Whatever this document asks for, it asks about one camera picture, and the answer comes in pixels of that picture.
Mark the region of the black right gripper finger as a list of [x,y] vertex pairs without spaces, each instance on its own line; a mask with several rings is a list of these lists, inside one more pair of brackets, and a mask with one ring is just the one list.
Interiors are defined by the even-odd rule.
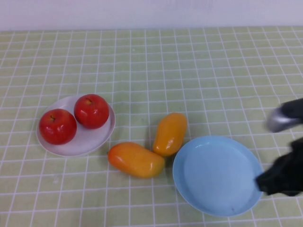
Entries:
[[280,183],[278,182],[281,173],[281,168],[272,165],[268,170],[258,175],[255,182],[260,191],[266,195],[272,195],[282,191]]
[[290,184],[285,177],[280,177],[278,175],[269,178],[269,183],[267,186],[267,194],[273,195],[276,193],[282,193],[287,196],[293,196],[294,193],[290,190]]

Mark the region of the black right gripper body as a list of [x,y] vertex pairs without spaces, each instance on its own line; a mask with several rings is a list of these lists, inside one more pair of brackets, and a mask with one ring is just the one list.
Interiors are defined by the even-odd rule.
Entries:
[[280,177],[285,177],[290,190],[296,196],[303,192],[303,138],[290,143],[291,151],[277,159],[275,165],[281,168]]

